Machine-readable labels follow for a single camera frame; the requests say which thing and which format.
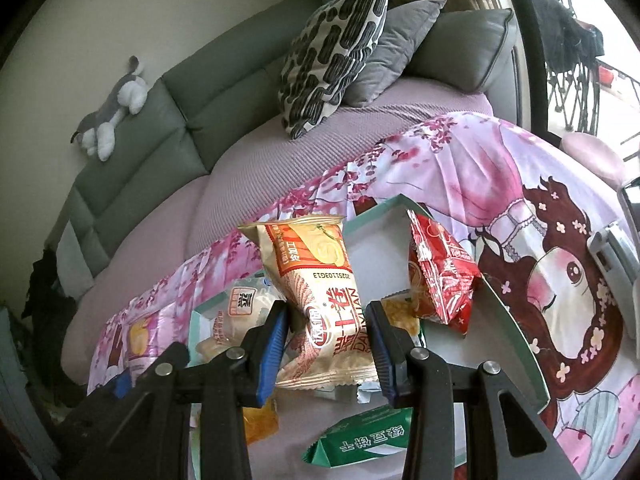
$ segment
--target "snack bag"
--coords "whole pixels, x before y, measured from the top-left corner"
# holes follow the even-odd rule
[[[420,320],[414,316],[414,302],[412,298],[408,298],[406,294],[398,294],[391,298],[380,300],[382,309],[385,311],[386,318],[392,326],[404,328],[411,339],[414,340],[416,346],[417,339],[420,334]]]
[[[409,248],[409,279],[415,315],[465,335],[480,269],[442,225],[407,212],[414,238]]]
[[[322,467],[355,464],[404,451],[409,445],[413,408],[388,404],[348,416],[328,428],[306,450],[302,460]]]
[[[260,247],[273,283],[305,317],[276,380],[309,389],[376,380],[360,297],[342,241],[342,218],[308,215],[240,226]]]
[[[283,299],[268,278],[235,280],[207,301],[210,305],[203,315],[210,319],[209,337],[196,345],[196,351],[208,362],[228,348],[240,346],[249,329],[264,324],[273,302]]]
[[[200,431],[201,413],[202,406],[194,404],[191,410],[191,425],[192,429],[197,431]],[[278,433],[280,425],[275,399],[269,397],[261,408],[242,408],[242,420],[244,420],[244,439],[248,446]]]
[[[132,384],[176,339],[175,303],[123,326],[124,366]]]

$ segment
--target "pink blanket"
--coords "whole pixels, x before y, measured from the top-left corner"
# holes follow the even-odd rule
[[[349,220],[398,193],[427,206],[475,254],[540,363],[552,397],[546,425],[583,478],[613,478],[640,438],[640,375],[586,240],[622,218],[615,193],[524,130],[457,112],[382,140],[256,219],[325,212]],[[89,391],[122,371],[123,326],[171,306],[167,341],[186,342],[194,307],[259,268],[257,248],[237,230],[184,262],[108,321]]]

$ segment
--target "pillow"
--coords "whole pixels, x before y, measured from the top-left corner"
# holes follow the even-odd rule
[[[389,9],[378,46],[347,87],[342,102],[366,106],[398,79],[445,3],[447,0],[419,0]]]
[[[58,279],[65,296],[78,301],[94,286],[94,277],[82,256],[76,233],[67,222],[56,249]]]
[[[280,74],[282,125],[297,139],[335,112],[385,24],[388,0],[332,0],[291,43]]]
[[[511,9],[443,12],[404,72],[484,92],[511,57],[517,30]]]

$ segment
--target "blue gripper pad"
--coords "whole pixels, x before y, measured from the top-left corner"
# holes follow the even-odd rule
[[[280,370],[280,362],[284,354],[284,344],[287,338],[287,332],[289,331],[286,307],[284,306],[278,309],[275,321],[270,314],[263,329],[270,330],[270,337],[259,363],[258,387],[255,396],[260,406],[263,406],[273,393],[276,376],[278,375],[278,370]]]

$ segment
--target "plush husky toy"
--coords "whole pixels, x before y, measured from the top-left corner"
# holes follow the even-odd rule
[[[142,63],[136,56],[129,58],[129,73],[120,78],[104,104],[95,112],[86,115],[71,136],[78,140],[89,156],[98,153],[101,161],[107,160],[116,144],[115,127],[127,114],[137,114],[146,101],[148,92],[145,81],[138,75]]]

